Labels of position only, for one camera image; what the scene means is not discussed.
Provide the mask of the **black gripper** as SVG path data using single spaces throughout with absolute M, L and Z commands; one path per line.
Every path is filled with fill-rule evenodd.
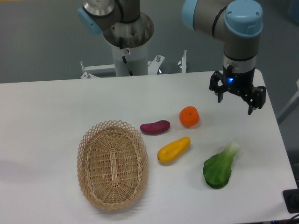
M 223 68 L 223 74 L 215 71 L 210 78 L 209 89 L 217 96 L 217 102 L 223 100 L 225 92 L 242 95 L 248 104 L 248 115 L 255 109 L 261 109 L 266 101 L 266 87 L 253 86 L 255 68 L 245 73 L 234 73 L 233 66 Z

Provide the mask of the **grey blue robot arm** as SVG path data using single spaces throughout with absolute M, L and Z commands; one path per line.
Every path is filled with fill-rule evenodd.
M 154 33 L 150 17 L 138 0 L 85 0 L 77 10 L 84 26 L 101 34 L 111 45 L 117 76 L 147 75 L 147 44 Z M 253 78 L 263 9 L 254 0 L 187 0 L 182 7 L 183 23 L 224 44 L 223 70 L 211 76 L 209 88 L 218 101 L 230 92 L 241 97 L 248 112 L 263 107 L 266 88 L 255 87 Z

